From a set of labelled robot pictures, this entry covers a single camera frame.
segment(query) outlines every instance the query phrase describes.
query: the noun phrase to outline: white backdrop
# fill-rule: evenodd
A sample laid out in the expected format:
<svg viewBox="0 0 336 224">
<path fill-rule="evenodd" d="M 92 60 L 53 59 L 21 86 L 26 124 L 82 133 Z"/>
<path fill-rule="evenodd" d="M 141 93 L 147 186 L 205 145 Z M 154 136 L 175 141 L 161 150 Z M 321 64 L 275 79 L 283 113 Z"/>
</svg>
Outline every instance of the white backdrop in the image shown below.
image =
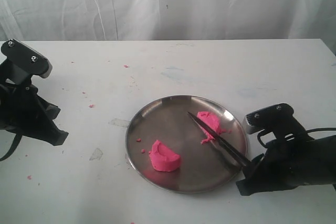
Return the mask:
<svg viewBox="0 0 336 224">
<path fill-rule="evenodd" d="M 336 0 L 0 0 L 0 40 L 321 38 Z"/>
</svg>

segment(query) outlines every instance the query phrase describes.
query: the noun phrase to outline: white tabletop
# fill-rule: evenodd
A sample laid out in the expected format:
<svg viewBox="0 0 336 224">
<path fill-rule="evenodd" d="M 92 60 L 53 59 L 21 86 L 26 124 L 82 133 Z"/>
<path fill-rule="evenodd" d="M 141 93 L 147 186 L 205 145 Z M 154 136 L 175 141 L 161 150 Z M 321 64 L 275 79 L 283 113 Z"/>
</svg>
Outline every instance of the white tabletop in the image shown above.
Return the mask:
<svg viewBox="0 0 336 224">
<path fill-rule="evenodd" d="M 243 197 L 231 182 L 210 193 L 179 195 L 140 177 L 124 147 L 127 121 L 147 103 L 174 94 L 216 101 L 240 121 L 285 102 L 307 129 L 335 126 L 336 57 L 321 40 L 27 44 L 54 67 L 33 84 L 61 108 L 55 122 L 69 136 L 62 146 L 24 137 L 0 163 L 0 223 L 335 222 L 331 185 Z M 1 155 L 13 136 L 0 131 L 0 137 Z M 263 151 L 249 136 L 249 158 Z"/>
</svg>

